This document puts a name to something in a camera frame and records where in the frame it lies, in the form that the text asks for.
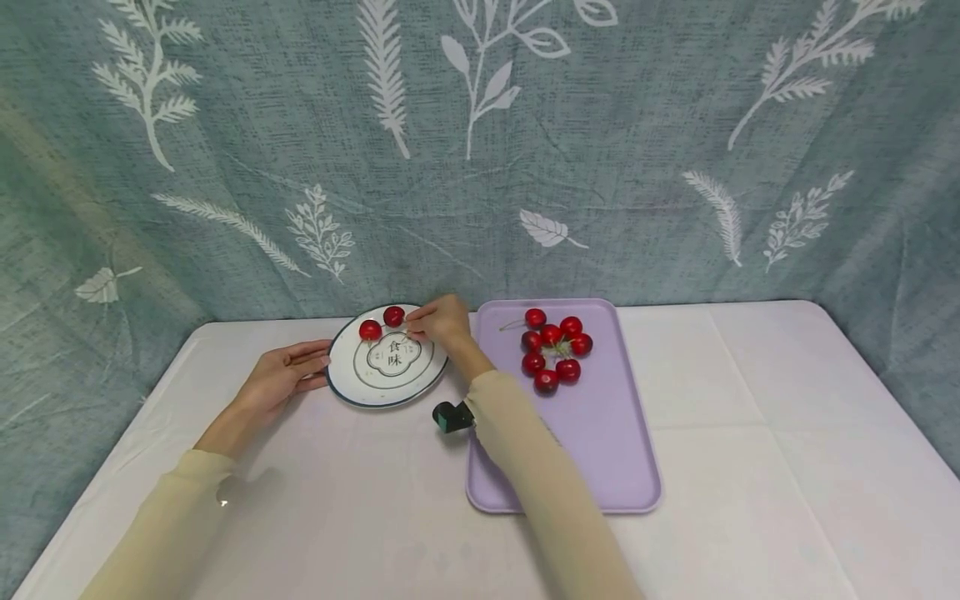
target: backdrop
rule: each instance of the backdrop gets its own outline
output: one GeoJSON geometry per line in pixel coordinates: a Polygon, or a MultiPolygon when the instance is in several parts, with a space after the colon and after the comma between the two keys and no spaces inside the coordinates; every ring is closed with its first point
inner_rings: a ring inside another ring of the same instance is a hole
{"type": "Polygon", "coordinates": [[[960,470],[957,2],[2,11],[0,596],[209,321],[810,299],[960,470]]]}

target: table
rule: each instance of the table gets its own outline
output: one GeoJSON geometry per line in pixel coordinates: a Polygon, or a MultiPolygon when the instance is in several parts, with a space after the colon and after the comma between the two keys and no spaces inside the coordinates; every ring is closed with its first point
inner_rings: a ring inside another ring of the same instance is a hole
{"type": "MultiPolygon", "coordinates": [[[[618,310],[664,497],[610,523],[648,598],[957,597],[960,482],[826,312],[618,310]]],[[[76,598],[257,356],[345,322],[199,328],[14,598],[76,598]]],[[[195,597],[551,597],[524,519],[470,507],[464,438],[430,419],[463,393],[445,375],[383,413],[307,395],[223,491],[227,527],[195,597]]]]}

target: cherry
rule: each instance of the cherry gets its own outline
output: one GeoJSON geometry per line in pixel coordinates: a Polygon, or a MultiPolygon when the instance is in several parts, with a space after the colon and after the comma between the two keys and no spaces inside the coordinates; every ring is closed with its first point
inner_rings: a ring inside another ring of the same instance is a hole
{"type": "Polygon", "coordinates": [[[546,324],[540,330],[540,338],[548,346],[556,346],[564,338],[564,333],[554,324],[546,324]]]}
{"type": "Polygon", "coordinates": [[[560,379],[557,377],[556,371],[550,371],[549,369],[544,369],[538,371],[534,375],[534,387],[541,394],[551,394],[557,391],[557,386],[560,385],[560,379]]]}
{"type": "Polygon", "coordinates": [[[567,338],[572,338],[583,330],[584,324],[576,317],[567,317],[560,321],[560,331],[562,331],[567,338]]]}
{"type": "Polygon", "coordinates": [[[360,339],[367,342],[375,342],[383,335],[383,329],[380,324],[373,319],[367,319],[360,323],[360,339]]]}
{"type": "Polygon", "coordinates": [[[528,352],[523,355],[520,364],[527,374],[534,375],[546,368],[546,359],[539,352],[528,352]]]}
{"type": "Polygon", "coordinates": [[[593,338],[586,333],[578,333],[570,338],[570,351],[574,356],[584,356],[590,354],[593,349],[593,338]]]}
{"type": "Polygon", "coordinates": [[[403,324],[406,313],[399,306],[390,306],[383,311],[383,323],[388,327],[399,327],[403,324]]]}
{"type": "Polygon", "coordinates": [[[520,344],[530,352],[539,352],[543,347],[543,340],[536,331],[524,331],[520,336],[520,344]]]}
{"type": "Polygon", "coordinates": [[[539,308],[531,308],[523,315],[523,319],[533,329],[540,329],[546,323],[546,313],[539,308]]]}
{"type": "Polygon", "coordinates": [[[576,383],[580,379],[580,363],[567,358],[557,363],[557,376],[563,383],[576,383]]]}

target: hand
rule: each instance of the hand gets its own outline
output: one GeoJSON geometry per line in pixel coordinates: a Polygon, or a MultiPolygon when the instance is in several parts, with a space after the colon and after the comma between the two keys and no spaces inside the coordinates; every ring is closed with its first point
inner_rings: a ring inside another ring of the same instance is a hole
{"type": "Polygon", "coordinates": [[[450,350],[452,344],[470,337],[467,306],[455,294],[447,294],[407,315],[407,333],[423,341],[423,337],[450,350]]]}
{"type": "Polygon", "coordinates": [[[194,449],[239,460],[253,436],[283,412],[291,395],[326,385],[320,371],[330,364],[329,349],[329,340],[317,340],[264,353],[194,449]]]}
{"type": "Polygon", "coordinates": [[[330,340],[301,342],[265,352],[230,406],[269,425],[290,396],[326,385],[320,371],[330,364],[330,340]]]}

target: lavender plastic tray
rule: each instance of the lavender plastic tray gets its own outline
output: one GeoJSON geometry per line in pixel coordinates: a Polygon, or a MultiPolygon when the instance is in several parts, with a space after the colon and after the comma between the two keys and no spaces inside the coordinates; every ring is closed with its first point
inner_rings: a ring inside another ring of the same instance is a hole
{"type": "MultiPolygon", "coordinates": [[[[660,472],[612,304],[600,299],[495,300],[477,311],[475,331],[496,367],[529,387],[540,416],[570,453],[604,513],[646,513],[657,507],[660,472]],[[520,368],[520,335],[526,328],[499,330],[535,306],[546,312],[549,323],[579,317],[593,338],[593,352],[581,359],[580,381],[562,384],[551,397],[538,396],[520,368]]],[[[485,513],[522,512],[506,477],[472,434],[467,497],[485,513]]]]}

